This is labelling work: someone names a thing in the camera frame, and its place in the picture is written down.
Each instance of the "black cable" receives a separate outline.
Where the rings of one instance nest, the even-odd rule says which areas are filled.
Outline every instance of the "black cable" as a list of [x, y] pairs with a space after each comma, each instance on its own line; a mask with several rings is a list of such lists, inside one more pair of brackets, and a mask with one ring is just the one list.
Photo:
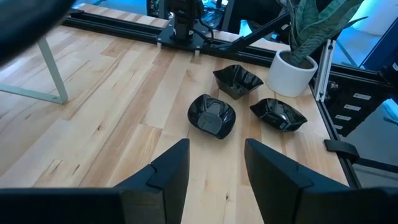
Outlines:
[[205, 26], [205, 27], [210, 31], [210, 33], [211, 33], [210, 43], [212, 43], [213, 40], [214, 40], [214, 32], [213, 32], [213, 29], [212, 29], [209, 25], [205, 24], [201, 19], [199, 19], [199, 22], [200, 22], [200, 24], [202, 24], [203, 26]]

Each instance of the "plant leaf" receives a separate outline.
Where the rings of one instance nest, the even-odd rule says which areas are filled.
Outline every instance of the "plant leaf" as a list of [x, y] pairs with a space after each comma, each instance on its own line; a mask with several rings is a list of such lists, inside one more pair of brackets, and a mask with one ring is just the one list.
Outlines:
[[277, 2], [278, 4], [280, 4], [282, 7], [285, 7], [285, 6], [286, 6], [286, 5], [285, 5], [286, 0], [276, 0], [276, 2]]
[[301, 0], [298, 5], [295, 26], [297, 34], [301, 32], [304, 27], [309, 26], [319, 20], [319, 12], [316, 0]]
[[[356, 7], [353, 7], [348, 12], [346, 12], [346, 14], [353, 15], [356, 10], [358, 9]], [[340, 20], [337, 27], [343, 27], [346, 23], [347, 22], [345, 20]], [[314, 52], [319, 46], [321, 46], [321, 44], [338, 34], [340, 31], [341, 29], [331, 30], [330, 27], [324, 27], [323, 29], [314, 32], [302, 45], [292, 51], [292, 53], [290, 54], [290, 59], [293, 61], [291, 62], [291, 64], [299, 64], [302, 60], [305, 59], [306, 56], [312, 54], [312, 52]]]
[[290, 25], [290, 33], [289, 33], [289, 43], [290, 43], [290, 49], [293, 50], [293, 49], [296, 49], [298, 47], [298, 45], [295, 41], [297, 33], [295, 33], [294, 7], [293, 7], [291, 0], [286, 0], [286, 10], [290, 14], [291, 25]]
[[340, 10], [340, 7], [349, 2], [353, 2], [352, 0], [332, 0], [327, 7], [325, 7], [322, 12], [319, 13], [319, 20], [324, 20], [330, 15], [334, 14], [337, 10]]
[[333, 14], [330, 14], [325, 19], [320, 20], [304, 28], [303, 31], [301, 31], [298, 34], [298, 37], [296, 39], [298, 45], [300, 46], [311, 35], [317, 33], [320, 30], [324, 30], [324, 28], [328, 28], [327, 30], [325, 30], [326, 34], [332, 33], [334, 30], [337, 29], [342, 29], [348, 23], [348, 21], [354, 16], [355, 12], [358, 10], [362, 2], [363, 0], [346, 1], [343, 5], [340, 6], [338, 10], [334, 10]]
[[369, 16], [365, 16], [365, 17], [362, 17], [362, 18], [359, 18], [359, 19], [355, 19], [355, 20], [353, 20], [353, 21], [347, 23], [347, 25], [344, 26], [343, 29], [349, 28], [349, 27], [351, 27], [352, 25], [354, 25], [355, 23], [357, 23], [357, 22], [359, 22], [359, 21], [361, 21], [361, 20], [363, 20], [363, 19], [366, 19], [366, 18], [368, 18], [368, 17], [369, 17]]

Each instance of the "black plastic bowl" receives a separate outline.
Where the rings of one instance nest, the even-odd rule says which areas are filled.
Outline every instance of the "black plastic bowl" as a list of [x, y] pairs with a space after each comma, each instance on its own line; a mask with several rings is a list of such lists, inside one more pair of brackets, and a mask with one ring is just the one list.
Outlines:
[[232, 131], [236, 115], [229, 104], [203, 94], [189, 107], [188, 119], [196, 128], [224, 139]]
[[217, 85], [234, 100], [250, 93], [262, 84], [261, 79], [240, 65], [231, 65], [213, 72]]
[[250, 110], [263, 122], [281, 131], [296, 131], [308, 120], [293, 107], [277, 99], [263, 99]]

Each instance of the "wooden table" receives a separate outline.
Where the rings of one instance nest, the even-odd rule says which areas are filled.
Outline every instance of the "wooden table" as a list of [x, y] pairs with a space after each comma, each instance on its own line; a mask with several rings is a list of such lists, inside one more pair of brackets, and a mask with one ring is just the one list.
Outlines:
[[[155, 26], [166, 21], [98, 6], [97, 14]], [[218, 38], [236, 35], [217, 33]], [[69, 27], [48, 42], [69, 101], [56, 105], [0, 93], [0, 187], [111, 187], [150, 163], [181, 138], [190, 139], [190, 180], [182, 223], [262, 223], [244, 163], [246, 138], [257, 139], [319, 173], [346, 184], [336, 154], [326, 152], [328, 133], [309, 88], [286, 98], [262, 85], [233, 100], [219, 91], [212, 71], [240, 64], [261, 77], [268, 68]], [[262, 40], [269, 49], [287, 46]], [[54, 92], [37, 47], [6, 65], [0, 82]], [[207, 93], [237, 115], [219, 140], [187, 119], [191, 102]], [[294, 133], [261, 123], [249, 106], [277, 98], [308, 118]]]

